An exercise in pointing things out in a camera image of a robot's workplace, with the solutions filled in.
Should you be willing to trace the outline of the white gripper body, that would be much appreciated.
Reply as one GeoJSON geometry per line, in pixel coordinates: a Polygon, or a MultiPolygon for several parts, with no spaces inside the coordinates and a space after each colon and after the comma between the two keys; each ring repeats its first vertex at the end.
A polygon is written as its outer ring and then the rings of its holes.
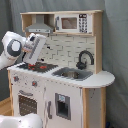
{"type": "Polygon", "coordinates": [[[46,37],[44,35],[31,33],[24,45],[27,53],[23,57],[23,61],[29,64],[35,64],[45,42],[46,37]]]}

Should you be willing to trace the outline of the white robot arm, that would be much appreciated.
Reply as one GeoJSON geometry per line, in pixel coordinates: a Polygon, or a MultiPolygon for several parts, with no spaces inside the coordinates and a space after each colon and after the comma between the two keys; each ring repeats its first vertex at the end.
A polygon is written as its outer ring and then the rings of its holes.
{"type": "MultiPolygon", "coordinates": [[[[23,61],[35,64],[38,56],[46,42],[46,37],[40,34],[31,33],[23,37],[17,33],[7,31],[2,38],[4,50],[0,54],[0,70],[13,65],[21,52],[25,52],[23,61]]],[[[43,121],[37,114],[31,113],[25,116],[4,116],[0,115],[0,128],[42,128],[43,121]]]]}

